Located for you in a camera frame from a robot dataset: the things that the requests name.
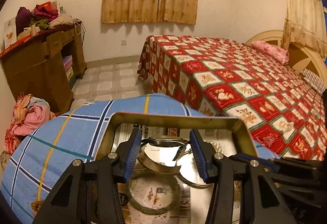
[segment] power cord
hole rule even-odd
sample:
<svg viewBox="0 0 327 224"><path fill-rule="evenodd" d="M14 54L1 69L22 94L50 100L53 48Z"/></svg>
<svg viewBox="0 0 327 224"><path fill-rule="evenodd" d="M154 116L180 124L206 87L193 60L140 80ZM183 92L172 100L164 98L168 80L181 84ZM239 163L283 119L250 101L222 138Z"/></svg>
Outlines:
<svg viewBox="0 0 327 224"><path fill-rule="evenodd" d="M74 21L74 24L75 24L75 32L77 34L77 31L76 31L76 24L79 25L81 27L81 29L83 30L83 38L82 38L82 46L83 46L83 42L84 42L84 36L85 36L85 32L86 32L86 28L84 27L84 24L83 24L83 21L78 19L78 18L75 18L74 20L78 20L81 22L81 24L78 24L77 22Z"/></svg>

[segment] metal bolt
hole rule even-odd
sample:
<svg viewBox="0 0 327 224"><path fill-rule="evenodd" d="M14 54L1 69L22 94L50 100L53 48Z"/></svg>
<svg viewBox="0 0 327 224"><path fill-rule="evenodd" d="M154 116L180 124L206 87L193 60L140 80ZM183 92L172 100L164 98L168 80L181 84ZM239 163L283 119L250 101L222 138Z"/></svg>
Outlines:
<svg viewBox="0 0 327 224"><path fill-rule="evenodd" d="M108 154L109 159L115 159L117 156L118 155L117 155L116 152L111 152L111 153Z"/></svg>
<svg viewBox="0 0 327 224"><path fill-rule="evenodd" d="M81 161L80 160L74 160L73 161L73 166L78 167L79 165L81 165Z"/></svg>
<svg viewBox="0 0 327 224"><path fill-rule="evenodd" d="M221 154L221 153L216 153L216 154L214 155L214 157L215 157L216 159L218 159L218 160L221 160L221 159L224 158L224 155Z"/></svg>
<svg viewBox="0 0 327 224"><path fill-rule="evenodd" d="M257 162L256 160L251 160L251 161L250 161L250 164L251 164L253 167L258 167L258 166L259 166L259 162Z"/></svg>

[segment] purple cloth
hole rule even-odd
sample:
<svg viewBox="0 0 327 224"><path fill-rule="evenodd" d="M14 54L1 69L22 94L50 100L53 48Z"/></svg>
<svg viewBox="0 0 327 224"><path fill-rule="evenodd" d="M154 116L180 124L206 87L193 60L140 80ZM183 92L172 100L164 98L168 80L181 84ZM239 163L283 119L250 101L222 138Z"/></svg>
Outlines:
<svg viewBox="0 0 327 224"><path fill-rule="evenodd" d="M49 6L36 5L34 8L34 18L36 20L46 19L49 22L55 20L58 17L58 10L53 10Z"/></svg>
<svg viewBox="0 0 327 224"><path fill-rule="evenodd" d="M30 10L26 9L25 7L20 7L18 13L16 15L16 32L17 36L24 31L25 27L29 27L29 23L33 14Z"/></svg>

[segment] striped pillow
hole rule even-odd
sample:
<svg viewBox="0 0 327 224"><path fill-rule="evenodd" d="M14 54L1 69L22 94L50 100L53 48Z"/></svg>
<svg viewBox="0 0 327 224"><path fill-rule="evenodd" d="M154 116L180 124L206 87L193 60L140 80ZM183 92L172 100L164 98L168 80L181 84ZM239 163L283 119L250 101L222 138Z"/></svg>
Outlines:
<svg viewBox="0 0 327 224"><path fill-rule="evenodd" d="M319 90L321 93L323 93L327 87L325 86L325 83L317 76L314 72L303 69L301 71L301 74L307 79L312 85L312 87L316 90Z"/></svg>

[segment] tiled floor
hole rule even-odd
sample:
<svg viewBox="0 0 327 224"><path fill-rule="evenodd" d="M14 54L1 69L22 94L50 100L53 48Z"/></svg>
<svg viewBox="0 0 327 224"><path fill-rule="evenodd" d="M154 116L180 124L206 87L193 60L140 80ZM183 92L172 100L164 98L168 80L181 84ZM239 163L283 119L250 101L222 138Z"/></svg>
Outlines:
<svg viewBox="0 0 327 224"><path fill-rule="evenodd" d="M137 78L136 63L107 65L87 69L73 87L71 110L87 101L125 99L151 93L150 80Z"/></svg>

